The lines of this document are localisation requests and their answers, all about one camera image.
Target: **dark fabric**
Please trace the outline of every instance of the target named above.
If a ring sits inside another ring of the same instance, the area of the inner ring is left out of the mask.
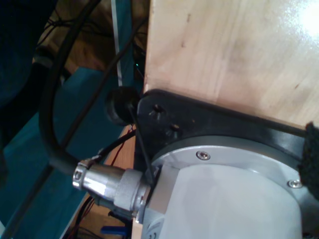
[[[56,0],[0,0],[0,108],[26,84]]]
[[[313,123],[306,126],[303,160],[299,166],[299,173],[303,185],[319,200],[319,129]]]
[[[22,90],[0,109],[3,146],[6,146],[38,111],[48,72],[49,69],[41,64],[32,64],[30,75]]]

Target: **light wood surface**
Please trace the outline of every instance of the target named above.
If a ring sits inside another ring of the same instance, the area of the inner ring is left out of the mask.
[[[319,123],[319,2],[152,0],[145,91]]]

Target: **metal connector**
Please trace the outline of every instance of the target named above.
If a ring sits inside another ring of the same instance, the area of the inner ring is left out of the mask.
[[[78,163],[72,184],[131,212],[138,212],[145,205],[146,194],[150,191],[142,172],[96,164],[94,159]]]

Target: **black metal bracket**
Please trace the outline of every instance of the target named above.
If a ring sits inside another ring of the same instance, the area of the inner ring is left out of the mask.
[[[282,123],[228,110],[162,90],[148,91],[139,101],[137,118],[150,158],[176,141],[204,135],[249,139],[301,161],[305,131]],[[134,168],[145,171],[136,143]]]

